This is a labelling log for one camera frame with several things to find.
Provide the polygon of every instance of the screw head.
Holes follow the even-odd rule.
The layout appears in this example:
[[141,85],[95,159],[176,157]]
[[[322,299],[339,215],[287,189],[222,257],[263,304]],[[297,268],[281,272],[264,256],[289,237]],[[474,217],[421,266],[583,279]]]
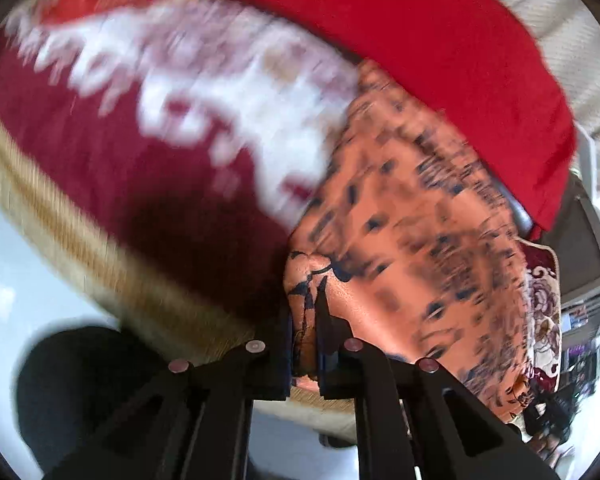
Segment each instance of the screw head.
[[350,337],[344,342],[344,348],[349,350],[349,352],[360,352],[364,343],[355,337]]
[[249,341],[244,347],[250,354],[259,354],[267,347],[267,345],[264,344],[264,341],[260,341],[259,339],[253,339]]
[[418,367],[423,372],[426,372],[427,374],[432,374],[433,372],[438,371],[438,369],[440,368],[440,365],[438,364],[438,361],[436,361],[435,359],[431,359],[430,357],[425,357],[424,359],[420,359],[418,361]]
[[174,374],[181,374],[189,369],[189,361],[186,359],[174,359],[169,363],[169,371]]

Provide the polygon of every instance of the orange patterned fabric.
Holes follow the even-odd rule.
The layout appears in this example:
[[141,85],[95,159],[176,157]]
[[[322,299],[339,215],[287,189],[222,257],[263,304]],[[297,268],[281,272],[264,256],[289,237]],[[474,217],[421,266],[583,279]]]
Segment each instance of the orange patterned fabric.
[[444,117],[374,63],[291,239],[298,385],[313,387],[314,301],[408,362],[430,356],[502,420],[526,404],[525,261],[505,199]]

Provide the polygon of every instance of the beige fringe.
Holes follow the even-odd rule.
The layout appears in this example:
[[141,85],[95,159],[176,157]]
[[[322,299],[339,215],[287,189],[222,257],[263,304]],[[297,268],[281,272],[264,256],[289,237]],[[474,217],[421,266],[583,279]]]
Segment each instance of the beige fringe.
[[[165,357],[208,362],[253,337],[252,327],[122,248],[20,151],[1,122],[0,207],[67,281]],[[307,405],[324,412],[353,413],[350,400],[326,401],[298,388],[292,389],[291,399],[295,402],[280,405],[296,412],[285,418],[299,422],[297,410]],[[336,426],[333,431],[320,430],[342,434],[340,427],[347,426],[350,433],[350,423],[340,421]]]

